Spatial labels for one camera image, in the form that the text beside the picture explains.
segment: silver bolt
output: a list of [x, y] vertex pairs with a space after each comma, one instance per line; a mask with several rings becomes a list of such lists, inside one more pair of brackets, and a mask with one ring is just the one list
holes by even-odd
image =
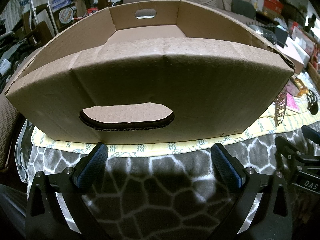
[[276, 176], [277, 176], [278, 178], [282, 178], [282, 177], [283, 177], [282, 173], [279, 172], [279, 171], [276, 172]]
[[43, 171], [37, 171], [37, 172], [36, 172], [36, 177], [39, 178], [39, 177], [41, 177], [43, 174], [44, 174]]
[[247, 168], [245, 168], [245, 170], [246, 170], [247, 173], [249, 173], [249, 174], [253, 174], [253, 173], [254, 173], [254, 168], [252, 168], [252, 167], [247, 167]]
[[73, 168], [72, 167], [66, 167], [63, 171], [66, 174], [70, 174], [73, 171]]

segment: blue gripper pad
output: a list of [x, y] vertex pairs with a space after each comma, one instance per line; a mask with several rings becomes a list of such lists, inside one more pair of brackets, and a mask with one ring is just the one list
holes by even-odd
[[316, 130], [313, 130], [312, 128], [303, 125], [301, 127], [302, 133], [305, 137], [307, 137], [308, 139], [310, 139], [311, 141], [313, 141], [316, 144], [320, 145], [320, 133], [317, 132]]
[[239, 191], [246, 179], [244, 167], [239, 160], [232, 157], [221, 143], [211, 147], [211, 159], [228, 189], [231, 192]]
[[72, 181], [79, 189], [88, 189], [96, 179], [108, 158], [108, 147], [97, 143], [87, 157], [83, 157], [75, 166]]

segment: box handle hole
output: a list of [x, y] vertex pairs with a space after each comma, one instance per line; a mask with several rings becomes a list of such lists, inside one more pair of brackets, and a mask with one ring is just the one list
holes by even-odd
[[99, 131], [152, 130], [169, 125], [174, 113], [161, 104], [93, 106], [79, 113], [80, 120]]
[[134, 14], [137, 19], [153, 18], [157, 15], [154, 9], [141, 9]]

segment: red box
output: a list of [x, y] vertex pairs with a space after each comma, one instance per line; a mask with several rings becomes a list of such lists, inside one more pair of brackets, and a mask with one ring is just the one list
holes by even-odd
[[278, 0], [264, 0], [263, 6], [275, 11], [276, 13], [281, 15], [283, 4]]

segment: yellow patterned cloth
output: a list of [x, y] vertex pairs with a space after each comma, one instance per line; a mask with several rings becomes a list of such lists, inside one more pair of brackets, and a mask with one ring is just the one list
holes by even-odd
[[[307, 73], [298, 76], [305, 85], [316, 92], [316, 88], [309, 82]], [[201, 149], [210, 148], [213, 144], [220, 142], [223, 145], [232, 144], [249, 138], [258, 137], [268, 133], [282, 133], [297, 130], [303, 125], [309, 125], [320, 120], [320, 111], [312, 115], [307, 109], [307, 96], [294, 98], [299, 107], [299, 111], [294, 112], [289, 109], [285, 112], [285, 117], [278, 127], [275, 126], [274, 112], [275, 106], [270, 105], [263, 115], [249, 126], [242, 134], [216, 137], [210, 139], [174, 142], [174, 143], [155, 143], [155, 144], [138, 144], [138, 145], [108, 145], [109, 156], [116, 157], [150, 157], [170, 155], [177, 153], [192, 152]], [[56, 141], [45, 135], [41, 130], [35, 127], [32, 137], [32, 144], [37, 147], [52, 148], [67, 152], [89, 154], [95, 144], [73, 143]]]

